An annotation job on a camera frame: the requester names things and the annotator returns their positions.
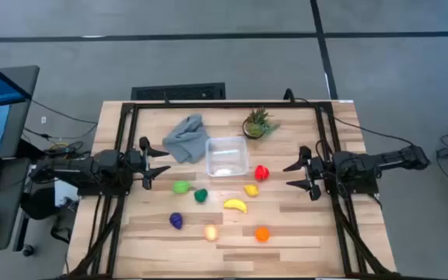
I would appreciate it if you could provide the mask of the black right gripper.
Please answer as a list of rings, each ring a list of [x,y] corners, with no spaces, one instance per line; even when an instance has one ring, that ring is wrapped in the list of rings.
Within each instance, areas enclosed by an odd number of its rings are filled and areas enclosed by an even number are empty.
[[[320,187],[315,184],[315,181],[333,177],[334,173],[330,170],[331,166],[325,163],[319,156],[312,158],[311,150],[305,145],[299,147],[298,160],[291,166],[286,167],[283,171],[296,171],[305,166],[307,166],[309,180],[288,181],[286,184],[307,191],[310,200],[316,201],[320,197]]]

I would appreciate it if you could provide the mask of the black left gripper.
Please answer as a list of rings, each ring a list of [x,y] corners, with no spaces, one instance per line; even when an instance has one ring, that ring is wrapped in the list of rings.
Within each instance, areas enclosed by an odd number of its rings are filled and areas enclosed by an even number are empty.
[[[143,136],[139,139],[139,148],[143,151],[145,156],[161,157],[168,156],[168,152],[159,151],[151,147],[150,141],[147,137]],[[143,175],[142,186],[146,190],[152,189],[152,182],[161,173],[167,171],[170,166],[161,166],[154,169],[147,170],[147,160],[143,156],[142,152],[132,149],[128,150],[124,154],[124,162],[134,173],[140,173]]]

